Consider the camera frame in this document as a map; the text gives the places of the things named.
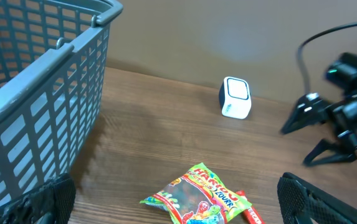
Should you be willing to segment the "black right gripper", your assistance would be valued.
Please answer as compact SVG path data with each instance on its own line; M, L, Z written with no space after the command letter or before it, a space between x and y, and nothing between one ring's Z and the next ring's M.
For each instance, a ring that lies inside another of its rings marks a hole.
M292 133L309 125L324 123L330 102L318 93L308 93L298 99L280 132ZM333 131L339 144L322 139L304 158L307 167L323 164L354 162L357 155L357 95L329 107Z

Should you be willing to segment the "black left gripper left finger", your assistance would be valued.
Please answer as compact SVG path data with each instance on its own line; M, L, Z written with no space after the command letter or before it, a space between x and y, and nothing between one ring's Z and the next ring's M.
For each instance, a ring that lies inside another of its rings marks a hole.
M44 184L0 206L0 224L67 224L74 208L76 188L68 173L48 179Z

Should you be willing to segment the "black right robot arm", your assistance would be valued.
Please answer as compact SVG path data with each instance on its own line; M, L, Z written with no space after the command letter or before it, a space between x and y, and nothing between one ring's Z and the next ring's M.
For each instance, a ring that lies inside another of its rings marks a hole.
M318 93L301 96L280 132L292 133L317 123L331 124L336 142L322 139L304 158L305 166L357 160L357 55L343 53L326 71L326 79L343 90L343 100L331 103Z

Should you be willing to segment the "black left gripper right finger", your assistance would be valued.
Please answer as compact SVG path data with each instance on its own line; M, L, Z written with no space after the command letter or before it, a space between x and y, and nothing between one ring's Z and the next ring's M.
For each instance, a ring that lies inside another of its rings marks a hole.
M357 224L357 209L290 172L277 195L284 224Z

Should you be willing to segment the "Haribo gummy candy bag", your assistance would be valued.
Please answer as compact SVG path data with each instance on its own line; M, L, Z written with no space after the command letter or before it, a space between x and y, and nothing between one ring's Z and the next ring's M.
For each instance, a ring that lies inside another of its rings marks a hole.
M168 212L174 224L228 223L252 206L203 163L192 166L141 203Z

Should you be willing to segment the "red Nescafe coffee stick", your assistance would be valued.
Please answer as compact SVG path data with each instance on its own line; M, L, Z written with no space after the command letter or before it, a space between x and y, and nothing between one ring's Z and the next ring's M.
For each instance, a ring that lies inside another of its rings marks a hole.
M243 198L247 205L245 206L245 210L242 212L244 218L247 220L248 224L265 224L262 217L258 213L258 211L253 207L253 205L248 201L246 194L243 190L237 191L237 195Z

